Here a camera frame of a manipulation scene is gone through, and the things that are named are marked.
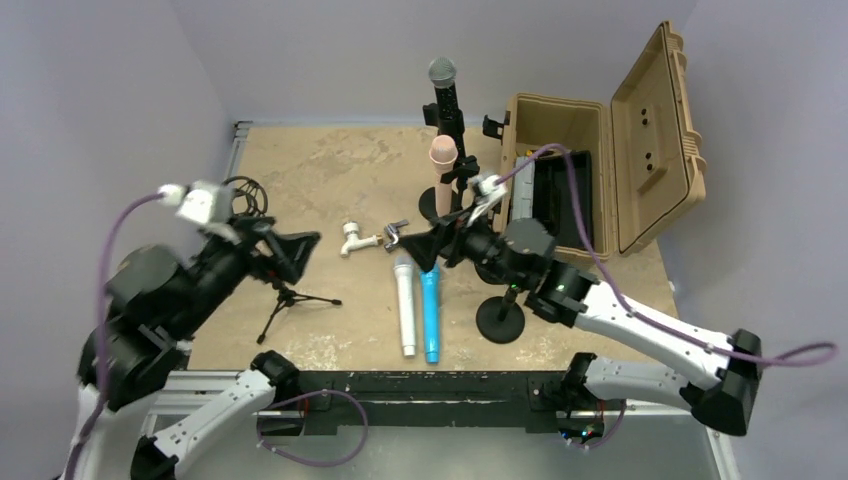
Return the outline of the white microphone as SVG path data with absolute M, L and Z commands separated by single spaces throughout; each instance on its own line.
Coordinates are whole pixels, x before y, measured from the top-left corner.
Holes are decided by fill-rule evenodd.
M 412 259 L 406 255 L 395 259 L 393 272 L 396 280 L 401 349 L 404 358 L 416 355 L 415 305 Z

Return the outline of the blue microphone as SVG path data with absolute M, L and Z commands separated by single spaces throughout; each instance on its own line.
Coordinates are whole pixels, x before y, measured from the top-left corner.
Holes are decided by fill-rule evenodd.
M 421 285 L 424 351 L 426 362 L 440 361 L 440 269 L 437 265 L 419 276 Z

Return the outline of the black tripod shock mount stand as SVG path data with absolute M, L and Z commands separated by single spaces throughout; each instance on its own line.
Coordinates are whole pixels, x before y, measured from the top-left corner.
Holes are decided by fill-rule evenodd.
M 233 207 L 236 217 L 250 218 L 266 218 L 268 212 L 268 194 L 266 189 L 255 179 L 244 176 L 230 176 L 224 182 L 224 185 L 234 188 L 233 204 L 237 203 L 237 199 L 244 201 L 244 208 L 237 210 Z M 326 298 L 314 295 L 301 294 L 290 287 L 290 282 L 282 280 L 275 272 L 270 271 L 267 275 L 271 279 L 270 285 L 277 292 L 276 305 L 272 309 L 269 317 L 259 335 L 256 338 L 256 344 L 262 345 L 266 338 L 275 317 L 284 309 L 290 308 L 297 303 L 305 301 L 324 302 L 333 306 L 342 306 L 343 301 L 337 298 Z

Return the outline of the black round-base shock mount stand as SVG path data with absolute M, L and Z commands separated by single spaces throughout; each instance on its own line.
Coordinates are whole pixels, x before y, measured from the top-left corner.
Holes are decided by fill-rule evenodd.
M 475 271 L 485 283 L 506 287 L 502 296 L 489 297 L 478 307 L 475 321 L 480 334 L 496 344 L 514 342 L 525 329 L 525 316 L 517 297 L 527 289 L 528 277 L 522 273 L 497 272 L 485 265 L 475 265 Z

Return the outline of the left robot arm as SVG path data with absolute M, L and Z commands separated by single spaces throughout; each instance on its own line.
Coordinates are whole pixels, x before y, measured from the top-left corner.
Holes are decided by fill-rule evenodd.
M 194 336 L 246 279 L 282 292 L 302 277 L 318 232 L 280 234 L 271 217 L 238 217 L 209 233 L 190 263 L 155 244 L 131 252 L 104 285 L 105 319 L 86 341 L 77 370 L 79 415 L 66 479 L 178 479 L 234 425 L 298 395 L 298 370 L 259 354 L 224 393 L 175 426 L 142 428 Z

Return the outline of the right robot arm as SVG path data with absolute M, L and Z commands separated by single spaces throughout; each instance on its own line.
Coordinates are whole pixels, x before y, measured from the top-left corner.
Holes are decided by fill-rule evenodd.
M 649 324 L 644 319 L 649 308 L 554 259 L 554 237 L 532 218 L 496 233 L 471 224 L 466 214 L 450 216 L 398 244 L 424 271 L 438 259 L 448 268 L 468 260 L 506 286 L 503 295 L 485 300 L 475 317 L 480 334 L 493 343 L 517 340 L 528 309 L 549 323 L 612 339 L 652 358 L 645 364 L 577 353 L 560 387 L 548 395 L 563 410 L 591 401 L 641 400 L 685 410 L 724 434 L 747 434 L 762 377 L 761 368 L 744 358 L 761 351 L 755 334 L 712 332 L 666 315 Z

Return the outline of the black clip stand pink mic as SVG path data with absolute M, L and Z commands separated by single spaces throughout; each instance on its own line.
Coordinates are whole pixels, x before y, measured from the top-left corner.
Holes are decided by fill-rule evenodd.
M 462 157 L 458 156 L 457 160 L 454 163 L 453 171 L 444 175 L 442 180 L 445 182 L 451 181 L 453 187 L 453 204 L 450 213 L 460 211 L 463 201 L 464 192 L 466 190 L 468 180 L 478 174 L 480 172 L 479 165 L 477 163 L 477 159 L 475 156 L 470 157 Z M 436 216 L 435 211 L 435 203 L 434 203 L 434 187 L 433 187 L 433 201 L 431 206 L 434 208 L 432 215 L 430 216 L 430 223 L 432 226 L 437 225 L 437 219 L 439 217 Z

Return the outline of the pink microphone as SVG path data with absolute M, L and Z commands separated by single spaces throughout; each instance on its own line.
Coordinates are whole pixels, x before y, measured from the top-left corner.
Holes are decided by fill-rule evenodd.
M 435 171 L 434 203 L 437 217 L 443 217 L 451 212 L 453 204 L 452 182 L 445 182 L 442 178 L 453 171 L 458 155 L 456 143 L 449 135 L 436 136 L 430 145 L 429 158 Z

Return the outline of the black stand glitter mic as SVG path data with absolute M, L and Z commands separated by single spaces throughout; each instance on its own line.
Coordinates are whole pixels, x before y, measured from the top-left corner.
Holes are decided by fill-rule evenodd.
M 458 168 L 466 158 L 464 145 L 464 117 L 456 99 L 442 100 L 422 107 L 427 126 L 437 128 L 437 136 L 431 142 L 428 158 L 434 169 L 433 186 L 419 198 L 419 212 L 428 220 L 434 220 L 451 212 L 455 200 L 461 195 L 453 191 L 453 180 L 443 181 L 443 176 Z

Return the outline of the black glitter microphone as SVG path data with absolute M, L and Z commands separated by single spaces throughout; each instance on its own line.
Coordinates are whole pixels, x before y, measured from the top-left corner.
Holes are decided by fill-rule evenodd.
M 428 77 L 434 86 L 436 102 L 422 107 L 425 124 L 448 135 L 457 146 L 459 157 L 465 158 L 464 117 L 459 107 L 455 80 L 457 68 L 447 57 L 437 57 L 428 67 Z

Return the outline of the chrome metal faucet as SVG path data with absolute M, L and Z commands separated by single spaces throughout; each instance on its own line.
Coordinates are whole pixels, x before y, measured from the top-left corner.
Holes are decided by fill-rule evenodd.
M 393 252 L 398 247 L 401 229 L 409 225 L 406 219 L 390 222 L 383 228 L 383 248 L 387 253 Z

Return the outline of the grey plastic box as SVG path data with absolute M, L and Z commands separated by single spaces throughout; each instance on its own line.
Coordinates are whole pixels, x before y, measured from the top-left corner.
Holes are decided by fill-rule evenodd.
M 510 220 L 533 217 L 535 166 L 531 162 L 513 177 Z

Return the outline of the black tray insert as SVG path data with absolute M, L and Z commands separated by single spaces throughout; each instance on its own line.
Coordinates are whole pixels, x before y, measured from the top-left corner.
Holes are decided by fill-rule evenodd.
M 584 230 L 587 239 L 593 242 L 591 153 L 573 151 L 571 157 Z M 575 220 L 563 156 L 547 153 L 533 167 L 533 217 L 556 238 L 559 246 L 582 249 L 584 245 Z

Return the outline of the yellow black screwdriver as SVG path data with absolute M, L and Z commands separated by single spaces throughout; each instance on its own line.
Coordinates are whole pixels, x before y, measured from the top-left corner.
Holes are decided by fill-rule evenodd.
M 536 159 L 541 160 L 545 158 L 553 158 L 559 156 L 560 153 L 556 149 L 540 149 L 540 150 L 528 150 L 526 152 L 526 157 L 528 159 Z

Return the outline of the tan plastic tool case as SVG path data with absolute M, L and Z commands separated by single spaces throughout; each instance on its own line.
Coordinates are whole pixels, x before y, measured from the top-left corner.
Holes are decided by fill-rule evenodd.
M 580 206 L 603 261 L 643 250 L 706 196 L 683 45 L 661 22 L 606 103 L 517 93 L 507 104 L 500 174 L 549 143 L 586 152 Z

